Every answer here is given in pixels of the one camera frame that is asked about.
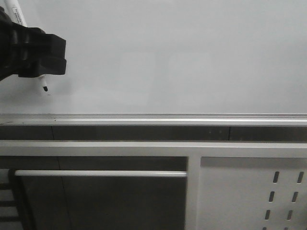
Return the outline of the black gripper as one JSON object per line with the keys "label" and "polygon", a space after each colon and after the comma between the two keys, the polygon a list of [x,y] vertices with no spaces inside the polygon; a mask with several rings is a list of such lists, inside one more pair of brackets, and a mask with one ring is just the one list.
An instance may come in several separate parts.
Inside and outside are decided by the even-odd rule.
{"label": "black gripper", "polygon": [[[27,57],[26,45],[53,56]],[[12,21],[0,8],[0,80],[12,75],[35,78],[45,74],[63,75],[66,72],[66,40],[47,34],[38,27],[26,27]]]}

